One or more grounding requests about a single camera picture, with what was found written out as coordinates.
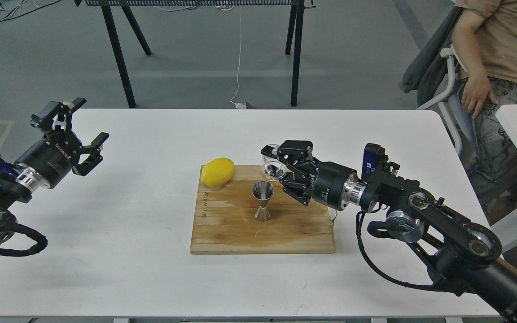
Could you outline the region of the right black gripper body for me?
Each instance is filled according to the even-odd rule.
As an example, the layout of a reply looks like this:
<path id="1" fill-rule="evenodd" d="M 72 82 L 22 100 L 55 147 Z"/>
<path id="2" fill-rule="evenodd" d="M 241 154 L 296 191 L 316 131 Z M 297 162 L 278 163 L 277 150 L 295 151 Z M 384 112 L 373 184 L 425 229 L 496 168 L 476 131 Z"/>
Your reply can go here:
<path id="1" fill-rule="evenodd" d="M 320 204 L 342 211 L 350 203 L 353 183 L 357 182 L 357 172 L 333 162 L 315 161 L 308 164 L 301 175 L 314 175 L 315 182 L 312 198 Z"/>

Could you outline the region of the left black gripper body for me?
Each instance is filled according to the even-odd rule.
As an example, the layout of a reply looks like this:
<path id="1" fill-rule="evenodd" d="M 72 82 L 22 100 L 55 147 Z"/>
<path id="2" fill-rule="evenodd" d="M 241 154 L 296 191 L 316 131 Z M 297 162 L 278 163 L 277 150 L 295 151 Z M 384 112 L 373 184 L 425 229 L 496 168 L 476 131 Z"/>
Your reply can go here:
<path id="1" fill-rule="evenodd" d="M 80 147 L 82 142 L 78 137 L 42 138 L 15 161 L 15 166 L 17 169 L 32 168 L 45 187 L 52 189 L 78 165 L 80 155 L 75 151 Z"/>

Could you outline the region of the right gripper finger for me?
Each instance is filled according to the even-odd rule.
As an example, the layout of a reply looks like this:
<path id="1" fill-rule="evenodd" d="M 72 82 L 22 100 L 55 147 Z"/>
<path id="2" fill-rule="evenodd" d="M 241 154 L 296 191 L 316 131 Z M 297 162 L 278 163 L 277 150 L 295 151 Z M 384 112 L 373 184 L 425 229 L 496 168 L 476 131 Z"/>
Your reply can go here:
<path id="1" fill-rule="evenodd" d="M 303 205 L 308 205 L 311 202 L 314 182 L 315 176 L 312 174 L 287 173 L 281 178 L 283 192 Z"/>
<path id="2" fill-rule="evenodd" d="M 312 147 L 308 140 L 286 140 L 276 147 L 266 145 L 261 155 L 281 162 L 289 171 L 303 173 L 308 164 L 315 162 Z"/>

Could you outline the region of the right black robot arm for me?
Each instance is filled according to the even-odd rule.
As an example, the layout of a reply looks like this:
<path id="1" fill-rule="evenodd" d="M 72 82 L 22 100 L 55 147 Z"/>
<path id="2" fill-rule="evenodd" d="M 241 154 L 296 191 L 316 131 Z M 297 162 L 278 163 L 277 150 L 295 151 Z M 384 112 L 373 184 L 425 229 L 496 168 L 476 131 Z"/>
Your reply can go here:
<path id="1" fill-rule="evenodd" d="M 487 227 L 445 205 L 416 180 L 398 176 L 381 145 L 368 143 L 361 172 L 341 164 L 320 161 L 313 144 L 286 140 L 266 145 L 263 173 L 303 205 L 311 200 L 336 211 L 360 207 L 355 235 L 361 255 L 375 273 L 405 288 L 429 292 L 478 295 L 505 321 L 517 323 L 517 269 L 501 259 L 499 238 Z M 409 284 L 382 272 L 370 259 L 362 240 L 364 217 L 386 207 L 384 221 L 367 225 L 370 235 L 406 243 L 427 268 L 431 285 Z"/>

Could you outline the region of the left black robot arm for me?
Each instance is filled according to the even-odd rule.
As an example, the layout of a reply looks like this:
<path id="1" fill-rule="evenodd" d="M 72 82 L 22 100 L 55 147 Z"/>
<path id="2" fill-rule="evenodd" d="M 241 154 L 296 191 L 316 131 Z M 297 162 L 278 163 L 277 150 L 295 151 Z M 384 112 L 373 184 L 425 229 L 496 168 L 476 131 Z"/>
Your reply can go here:
<path id="1" fill-rule="evenodd" d="M 43 251 L 47 238 L 17 223 L 9 211 L 14 202 L 26 204 L 37 188 L 52 189 L 69 172 L 86 176 L 101 161 L 108 133 L 99 133 L 90 145 L 83 145 L 72 130 L 72 116 L 86 103 L 51 101 L 31 116 L 31 126 L 43 133 L 41 140 L 27 149 L 14 163 L 0 157 L 0 256 L 23 257 Z"/>

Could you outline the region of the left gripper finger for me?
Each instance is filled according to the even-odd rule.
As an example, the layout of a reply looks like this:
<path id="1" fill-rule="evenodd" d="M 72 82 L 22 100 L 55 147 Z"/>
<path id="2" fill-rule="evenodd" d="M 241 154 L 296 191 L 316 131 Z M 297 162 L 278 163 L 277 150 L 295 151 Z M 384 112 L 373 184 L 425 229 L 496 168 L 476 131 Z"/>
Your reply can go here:
<path id="1" fill-rule="evenodd" d="M 39 129 L 46 139 L 68 144 L 76 139 L 72 131 L 72 116 L 87 102 L 76 98 L 72 102 L 49 102 L 41 112 L 31 115 L 30 126 Z"/>
<path id="2" fill-rule="evenodd" d="M 72 154 L 72 172 L 79 176 L 86 176 L 92 171 L 102 160 L 101 151 L 103 143 L 109 138 L 109 134 L 101 132 L 95 137 L 90 145 L 82 146 L 73 150 Z M 88 155 L 88 157 L 79 163 L 81 155 Z"/>

